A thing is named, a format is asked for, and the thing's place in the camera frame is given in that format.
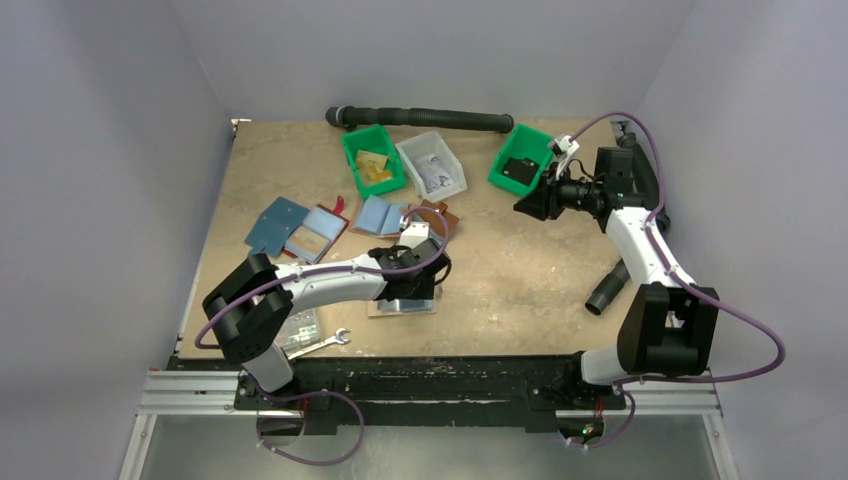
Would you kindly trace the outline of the cream card holder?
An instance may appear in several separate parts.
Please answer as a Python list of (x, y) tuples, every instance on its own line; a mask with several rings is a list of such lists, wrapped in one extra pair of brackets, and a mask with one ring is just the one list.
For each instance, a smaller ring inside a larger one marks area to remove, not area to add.
[(443, 287), (438, 285), (434, 289), (433, 299), (369, 301), (366, 303), (366, 314), (371, 318), (434, 314), (437, 312), (442, 293)]

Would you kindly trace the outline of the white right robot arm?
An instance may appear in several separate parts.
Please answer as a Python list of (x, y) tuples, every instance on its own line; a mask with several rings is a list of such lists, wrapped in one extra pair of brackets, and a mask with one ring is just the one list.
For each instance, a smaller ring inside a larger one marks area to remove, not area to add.
[(515, 210), (542, 221), (555, 220), (566, 209), (590, 214), (617, 247), (637, 287), (614, 345), (582, 353), (581, 369), (562, 379), (564, 399), (584, 407), (601, 386), (631, 377), (702, 374), (718, 316), (707, 300), (717, 294), (698, 287), (664, 243), (654, 212), (659, 184), (650, 164), (629, 149), (601, 147), (593, 174), (573, 178), (575, 148), (550, 147), (554, 162)]

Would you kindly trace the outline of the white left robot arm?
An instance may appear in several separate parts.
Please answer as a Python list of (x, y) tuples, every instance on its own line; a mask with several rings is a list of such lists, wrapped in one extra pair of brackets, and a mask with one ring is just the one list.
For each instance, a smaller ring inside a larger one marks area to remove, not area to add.
[(228, 362), (253, 377), (264, 401), (284, 409), (297, 399), (298, 382), (275, 339), (290, 316), (348, 301), (430, 300), (438, 275), (451, 266), (431, 238), (319, 265), (276, 265), (265, 254), (250, 255), (203, 300), (203, 331), (213, 333)]

